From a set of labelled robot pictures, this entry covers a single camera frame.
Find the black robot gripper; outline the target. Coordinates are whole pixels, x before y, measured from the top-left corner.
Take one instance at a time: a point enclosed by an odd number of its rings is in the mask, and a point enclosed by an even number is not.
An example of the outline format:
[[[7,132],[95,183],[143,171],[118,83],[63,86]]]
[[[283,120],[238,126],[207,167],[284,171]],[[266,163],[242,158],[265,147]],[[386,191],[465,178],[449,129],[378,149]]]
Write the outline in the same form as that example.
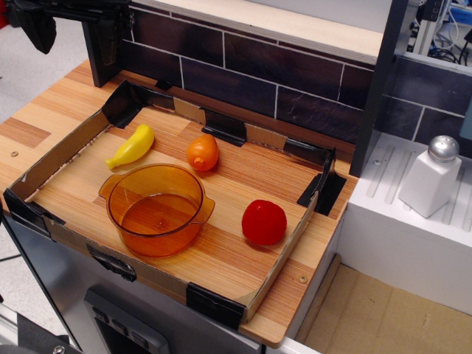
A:
[[[104,66],[116,63],[118,48],[128,26],[123,19],[106,17],[126,13],[130,3],[126,0],[7,1],[22,30],[34,47],[45,55],[49,54],[57,35],[54,18],[95,21],[86,24],[88,56],[96,62],[101,60]]]

